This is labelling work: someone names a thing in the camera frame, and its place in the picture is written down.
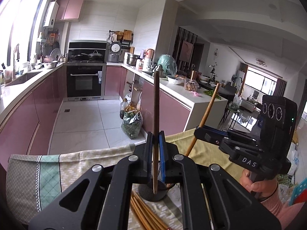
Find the right hand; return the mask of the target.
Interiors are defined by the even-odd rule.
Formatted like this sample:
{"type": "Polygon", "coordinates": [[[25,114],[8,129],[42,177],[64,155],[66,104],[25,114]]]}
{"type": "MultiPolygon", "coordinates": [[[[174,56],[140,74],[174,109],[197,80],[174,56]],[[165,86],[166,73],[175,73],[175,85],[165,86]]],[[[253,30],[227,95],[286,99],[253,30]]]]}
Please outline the right hand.
{"type": "Polygon", "coordinates": [[[278,182],[276,178],[272,180],[252,182],[249,178],[250,173],[251,172],[249,170],[244,169],[239,179],[239,183],[248,192],[259,193],[260,194],[259,199],[267,199],[268,197],[272,196],[276,192],[278,188],[278,182]]]}

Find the pink sleeved right forearm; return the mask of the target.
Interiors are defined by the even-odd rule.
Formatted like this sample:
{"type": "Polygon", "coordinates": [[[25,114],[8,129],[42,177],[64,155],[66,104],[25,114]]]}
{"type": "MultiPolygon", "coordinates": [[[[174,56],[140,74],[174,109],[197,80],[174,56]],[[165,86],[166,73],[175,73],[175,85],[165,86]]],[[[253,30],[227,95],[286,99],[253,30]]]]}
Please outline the pink sleeved right forearm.
{"type": "Polygon", "coordinates": [[[288,202],[282,203],[276,187],[274,193],[261,204],[279,219],[281,229],[306,229],[306,202],[292,206],[288,202]]]}

